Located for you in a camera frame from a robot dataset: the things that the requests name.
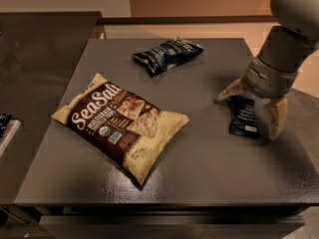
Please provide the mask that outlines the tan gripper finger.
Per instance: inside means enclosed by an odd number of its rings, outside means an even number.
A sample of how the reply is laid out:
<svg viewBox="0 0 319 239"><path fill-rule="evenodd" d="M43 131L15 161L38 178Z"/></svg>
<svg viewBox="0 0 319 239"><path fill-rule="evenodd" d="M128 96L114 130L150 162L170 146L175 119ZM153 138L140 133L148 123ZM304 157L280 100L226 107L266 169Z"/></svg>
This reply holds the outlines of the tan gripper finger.
<svg viewBox="0 0 319 239"><path fill-rule="evenodd" d="M247 91L247 85L244 77L241 77L234 82L232 82L230 85L228 85L222 92L220 92L217 97L216 101L221 102L228 97L236 96L239 94L242 94Z"/></svg>
<svg viewBox="0 0 319 239"><path fill-rule="evenodd" d="M264 111L269 118L269 138L274 140L284 129L288 111L288 101L285 97L271 99L264 105Z"/></svg>

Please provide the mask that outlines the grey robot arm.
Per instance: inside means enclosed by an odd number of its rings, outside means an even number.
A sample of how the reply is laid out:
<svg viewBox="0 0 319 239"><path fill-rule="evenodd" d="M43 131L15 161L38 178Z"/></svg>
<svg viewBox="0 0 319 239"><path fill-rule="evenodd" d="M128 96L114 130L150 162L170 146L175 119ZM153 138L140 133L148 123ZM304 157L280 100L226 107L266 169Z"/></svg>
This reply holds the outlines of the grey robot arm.
<svg viewBox="0 0 319 239"><path fill-rule="evenodd" d="M244 75L226 87L220 102L249 91L267 99L269 137L277 138L284 129L288 111L285 95L291 90L303 62L318 50L319 0L270 0L273 26L258 55Z"/></svg>

